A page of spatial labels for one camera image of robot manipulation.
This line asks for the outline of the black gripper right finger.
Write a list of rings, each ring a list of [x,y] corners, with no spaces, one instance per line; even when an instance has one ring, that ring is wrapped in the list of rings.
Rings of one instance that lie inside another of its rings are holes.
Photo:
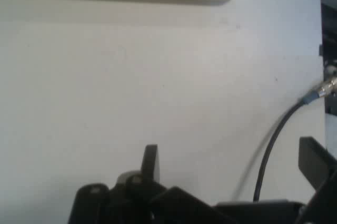
[[[336,223],[336,158],[313,137],[301,137],[299,169],[315,193],[296,223]]]

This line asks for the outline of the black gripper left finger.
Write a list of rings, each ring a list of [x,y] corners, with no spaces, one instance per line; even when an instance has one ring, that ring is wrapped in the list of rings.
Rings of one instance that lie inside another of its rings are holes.
[[[145,147],[140,170],[119,176],[109,189],[81,187],[68,223],[231,223],[232,219],[178,187],[159,183],[158,147]]]

